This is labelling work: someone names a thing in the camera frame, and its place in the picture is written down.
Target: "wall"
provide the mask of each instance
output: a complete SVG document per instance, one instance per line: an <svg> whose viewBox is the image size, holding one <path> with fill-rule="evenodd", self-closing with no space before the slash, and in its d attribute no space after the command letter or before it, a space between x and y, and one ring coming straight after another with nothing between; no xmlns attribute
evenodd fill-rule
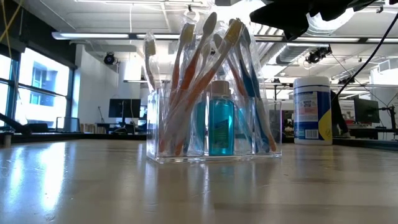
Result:
<svg viewBox="0 0 398 224"><path fill-rule="evenodd" d="M80 123L100 123L100 106L105 123L121 121L121 118L108 117L109 100L140 97L139 83L123 82L125 65L121 63L119 66L119 75L87 53L83 45L76 47L76 65L72 116L79 117Z"/></svg>
<svg viewBox="0 0 398 224"><path fill-rule="evenodd" d="M99 106L106 123L116 122L108 117L108 111L109 99L118 93L118 74L87 53L82 45L76 48L76 65L80 83L75 83L73 106L78 107L80 123L100 123Z"/></svg>
<svg viewBox="0 0 398 224"><path fill-rule="evenodd" d="M381 73L378 72L377 68L371 70L371 84L380 84L380 85L398 85L398 80L397 80L397 74L398 73L398 68L396 69L391 69L391 70L385 70ZM376 100L379 102L379 107L385 107L385 104L388 104L388 102L391 101L391 103L388 106L394 105L395 112L398 113L398 86L397 88L373 88L372 93L376 95L378 99L375 97L371 96L372 100ZM391 117L387 111L380 111L380 120L382 123L385 125L387 128L392 128L391 126ZM396 122L398 124L398 115L396 114ZM379 133L379 139L386 139L386 140L391 140L394 139L394 135L392 133L386 133L385 135L383 133Z"/></svg>

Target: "bottle label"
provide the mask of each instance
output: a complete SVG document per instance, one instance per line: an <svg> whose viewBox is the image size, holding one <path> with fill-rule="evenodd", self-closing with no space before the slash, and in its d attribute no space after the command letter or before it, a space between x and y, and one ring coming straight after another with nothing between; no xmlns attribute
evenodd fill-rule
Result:
<svg viewBox="0 0 398 224"><path fill-rule="evenodd" d="M329 91L296 93L294 117L294 138L331 141Z"/></svg>
<svg viewBox="0 0 398 224"><path fill-rule="evenodd" d="M228 120L220 121L215 124L214 133L213 133L214 148L228 148Z"/></svg>

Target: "wooden table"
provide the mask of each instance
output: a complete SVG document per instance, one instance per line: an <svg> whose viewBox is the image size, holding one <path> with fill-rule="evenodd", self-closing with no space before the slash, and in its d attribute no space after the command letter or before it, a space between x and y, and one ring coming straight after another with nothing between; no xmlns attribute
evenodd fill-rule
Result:
<svg viewBox="0 0 398 224"><path fill-rule="evenodd" d="M0 223L398 223L398 153L283 145L283 158L156 164L145 142L0 149Z"/></svg>

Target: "computer monitor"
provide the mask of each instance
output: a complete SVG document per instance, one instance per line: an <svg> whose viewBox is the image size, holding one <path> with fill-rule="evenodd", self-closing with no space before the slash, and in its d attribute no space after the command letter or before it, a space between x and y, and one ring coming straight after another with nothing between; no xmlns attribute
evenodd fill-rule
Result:
<svg viewBox="0 0 398 224"><path fill-rule="evenodd" d="M354 99L355 120L362 123L380 123L379 102Z"/></svg>
<svg viewBox="0 0 398 224"><path fill-rule="evenodd" d="M109 117L110 118L139 118L140 99L110 99Z"/></svg>

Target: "window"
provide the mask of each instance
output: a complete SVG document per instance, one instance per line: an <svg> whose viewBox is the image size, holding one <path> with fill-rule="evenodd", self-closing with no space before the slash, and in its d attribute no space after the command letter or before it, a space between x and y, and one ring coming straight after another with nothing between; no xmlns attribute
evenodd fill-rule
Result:
<svg viewBox="0 0 398 224"><path fill-rule="evenodd" d="M0 78L10 79L11 59L0 55Z"/></svg>
<svg viewBox="0 0 398 224"><path fill-rule="evenodd" d="M57 117L66 115L68 81L67 66L26 49L21 55L16 121L46 123L55 128Z"/></svg>
<svg viewBox="0 0 398 224"><path fill-rule="evenodd" d="M6 84L0 83L0 113L6 114L7 107L7 94L8 86ZM4 122L0 121L0 126L4 126Z"/></svg>
<svg viewBox="0 0 398 224"><path fill-rule="evenodd" d="M25 88L19 88L19 96L16 121L21 124L47 123L49 128L55 128L57 117L65 117L67 109L65 97L38 93Z"/></svg>
<svg viewBox="0 0 398 224"><path fill-rule="evenodd" d="M66 96L69 68L31 49L21 56L19 83Z"/></svg>

